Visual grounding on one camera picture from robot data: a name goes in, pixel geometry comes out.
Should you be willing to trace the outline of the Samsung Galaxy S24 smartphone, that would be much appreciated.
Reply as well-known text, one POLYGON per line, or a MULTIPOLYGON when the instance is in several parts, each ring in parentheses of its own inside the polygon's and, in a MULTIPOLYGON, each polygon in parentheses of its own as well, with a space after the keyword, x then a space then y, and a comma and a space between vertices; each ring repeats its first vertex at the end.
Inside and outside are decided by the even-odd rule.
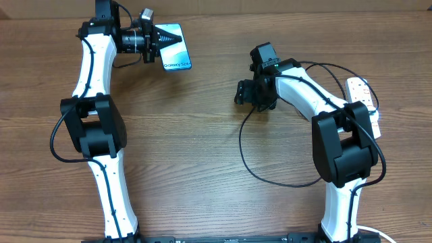
MULTIPOLYGON (((157 24, 157 26, 180 26, 179 23, 157 24)), ((192 62, 188 53, 186 40, 160 50, 160 57, 165 71, 190 70, 192 62)))

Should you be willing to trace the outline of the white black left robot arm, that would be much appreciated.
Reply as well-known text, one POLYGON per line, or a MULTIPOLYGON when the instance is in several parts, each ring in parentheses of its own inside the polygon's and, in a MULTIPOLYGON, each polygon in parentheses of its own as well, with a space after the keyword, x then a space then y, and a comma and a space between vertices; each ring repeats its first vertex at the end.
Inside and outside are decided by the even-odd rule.
POLYGON ((118 54, 138 54, 144 63, 161 59, 166 71, 189 70, 192 62, 179 23, 155 24, 154 12, 143 9, 128 27, 121 25, 115 1, 95 3, 95 16, 83 22, 77 37, 82 43, 82 65, 72 96, 61 100, 61 124, 74 148, 95 178, 105 220, 102 242, 150 242, 140 233, 124 172, 127 145, 125 122, 111 97, 111 73, 118 54))

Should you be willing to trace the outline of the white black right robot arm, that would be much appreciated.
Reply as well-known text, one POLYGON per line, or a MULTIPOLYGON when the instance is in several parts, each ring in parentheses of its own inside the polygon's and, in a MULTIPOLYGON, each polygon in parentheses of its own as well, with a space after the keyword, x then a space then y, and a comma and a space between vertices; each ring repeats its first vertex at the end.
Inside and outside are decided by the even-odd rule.
POLYGON ((356 223, 360 193, 384 176, 368 181, 371 168, 385 165, 376 142, 371 111, 362 101, 347 101, 310 78, 301 62, 281 60, 271 43, 251 52, 251 80, 238 83, 235 103, 257 112, 273 110, 278 100, 294 106, 311 123, 313 162, 325 188, 325 212, 316 232, 288 233, 286 242, 380 242, 382 234, 356 223))

